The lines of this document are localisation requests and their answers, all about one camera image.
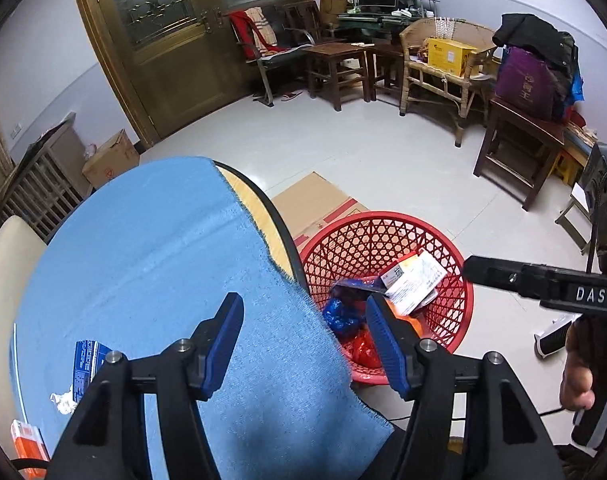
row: electrical outlet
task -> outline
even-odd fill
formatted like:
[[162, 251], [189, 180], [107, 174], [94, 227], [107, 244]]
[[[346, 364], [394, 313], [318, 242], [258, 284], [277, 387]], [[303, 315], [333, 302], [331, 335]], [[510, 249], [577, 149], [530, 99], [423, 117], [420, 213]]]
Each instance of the electrical outlet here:
[[15, 124], [15, 127], [12, 129], [11, 133], [10, 133], [10, 138], [14, 139], [15, 137], [17, 137], [20, 134], [21, 131], [21, 123], [17, 123]]

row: hand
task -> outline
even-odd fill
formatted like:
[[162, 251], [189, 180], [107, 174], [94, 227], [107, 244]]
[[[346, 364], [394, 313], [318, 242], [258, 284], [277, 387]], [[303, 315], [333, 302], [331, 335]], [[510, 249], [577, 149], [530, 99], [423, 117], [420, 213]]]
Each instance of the hand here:
[[574, 324], [566, 336], [568, 357], [559, 390], [559, 402], [567, 410], [589, 410], [595, 403], [593, 376], [588, 364], [579, 354], [579, 338]]

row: yellow stool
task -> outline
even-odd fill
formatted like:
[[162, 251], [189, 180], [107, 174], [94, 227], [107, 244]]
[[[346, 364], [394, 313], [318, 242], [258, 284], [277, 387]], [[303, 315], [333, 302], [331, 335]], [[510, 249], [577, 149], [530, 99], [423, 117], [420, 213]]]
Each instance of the yellow stool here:
[[577, 180], [577, 173], [580, 169], [581, 165], [568, 152], [563, 151], [557, 155], [557, 160], [554, 161], [548, 176], [553, 173], [557, 174], [566, 186], [572, 187]]

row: red laundry basket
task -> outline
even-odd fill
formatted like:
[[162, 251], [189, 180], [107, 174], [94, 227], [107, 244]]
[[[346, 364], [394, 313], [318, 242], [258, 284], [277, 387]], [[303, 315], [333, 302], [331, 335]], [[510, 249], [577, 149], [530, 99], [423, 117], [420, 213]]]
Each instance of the red laundry basket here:
[[[472, 317], [472, 283], [461, 276], [461, 253], [432, 225], [389, 211], [358, 213], [322, 229], [303, 248], [301, 259], [312, 299], [323, 308], [337, 280], [378, 276], [398, 257], [421, 248], [448, 272], [437, 286], [437, 299], [424, 309], [424, 317], [435, 341], [454, 352]], [[354, 381], [388, 384], [382, 368], [366, 368], [352, 361], [351, 342], [343, 345], [343, 353]]]

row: white floor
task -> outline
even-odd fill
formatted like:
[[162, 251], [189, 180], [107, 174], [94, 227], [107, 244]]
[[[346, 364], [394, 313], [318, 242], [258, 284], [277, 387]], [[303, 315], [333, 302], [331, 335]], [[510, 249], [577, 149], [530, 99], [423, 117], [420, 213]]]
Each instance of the white floor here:
[[[530, 212], [486, 178], [472, 174], [483, 128], [470, 126], [455, 148], [451, 123], [407, 114], [382, 101], [354, 100], [337, 113], [304, 92], [266, 108], [250, 98], [229, 105], [142, 155], [142, 162], [204, 155], [245, 173], [273, 197], [311, 171], [366, 207], [404, 212], [431, 223], [471, 254], [584, 269], [586, 257], [554, 223], [570, 187], [549, 178]], [[572, 221], [585, 232], [580, 215]], [[558, 317], [538, 303], [480, 286], [474, 289], [471, 326], [457, 353], [506, 356], [539, 412], [559, 406], [564, 354], [545, 362], [533, 351], [533, 333]], [[362, 399], [389, 418], [410, 406], [388, 386], [359, 388]], [[457, 399], [455, 415], [464, 415]], [[570, 440], [571, 414], [544, 419], [556, 444]], [[398, 424], [405, 427], [407, 421]], [[455, 433], [461, 428], [453, 428]]]

